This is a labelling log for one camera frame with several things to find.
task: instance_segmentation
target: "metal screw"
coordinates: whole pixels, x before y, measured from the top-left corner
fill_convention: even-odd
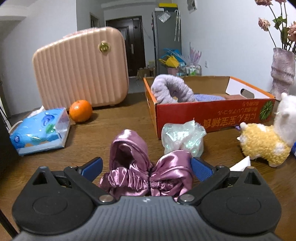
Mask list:
[[[102,195],[102,196],[99,197],[99,200],[101,202],[111,202],[111,201],[113,201],[113,199],[114,198],[111,195],[108,195],[108,194]]]
[[[221,165],[221,166],[218,165],[218,166],[216,166],[216,168],[218,168],[218,169],[219,169],[219,168],[223,168],[223,167],[225,167],[225,166],[224,166],[224,165]]]
[[[183,202],[192,202],[194,200],[194,196],[192,196],[191,194],[183,194],[180,196],[180,199]]]

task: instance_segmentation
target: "plastic bag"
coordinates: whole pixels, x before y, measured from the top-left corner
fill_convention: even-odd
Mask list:
[[[44,106],[41,106],[40,109],[32,111],[31,114],[29,114],[27,116],[27,118],[31,118],[31,117],[33,117],[41,112],[44,112],[44,111],[45,111]]]
[[[159,59],[159,62],[170,68],[177,68],[179,66],[178,60],[174,56],[168,57],[167,60]]]
[[[160,21],[162,21],[164,23],[170,18],[170,13],[168,11],[165,11],[165,12],[159,14],[157,17]]]
[[[163,50],[164,51],[167,51],[167,52],[163,56],[161,56],[160,58],[165,58],[167,56],[173,55],[178,60],[178,62],[185,63],[186,64],[185,57],[183,57],[181,55],[181,53],[180,53],[180,51],[178,49],[168,49],[168,48],[165,48]]]
[[[204,150],[203,137],[206,134],[204,127],[195,120],[185,124],[167,123],[161,131],[164,154],[184,150],[190,152],[193,157],[200,157]]]

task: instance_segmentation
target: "tissue pack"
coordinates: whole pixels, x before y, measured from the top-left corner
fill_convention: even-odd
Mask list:
[[[10,135],[10,140],[22,156],[65,147],[69,129],[66,109],[52,109],[25,118]]]

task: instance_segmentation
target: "orange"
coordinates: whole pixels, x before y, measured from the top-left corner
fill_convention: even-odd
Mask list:
[[[91,115],[92,106],[87,100],[75,101],[69,109],[69,116],[75,122],[85,122]]]

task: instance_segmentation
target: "pink suitcase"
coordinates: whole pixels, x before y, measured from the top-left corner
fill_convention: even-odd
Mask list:
[[[46,110],[85,99],[93,107],[115,105],[128,93],[126,49],[115,28],[70,34],[33,55],[35,77]]]

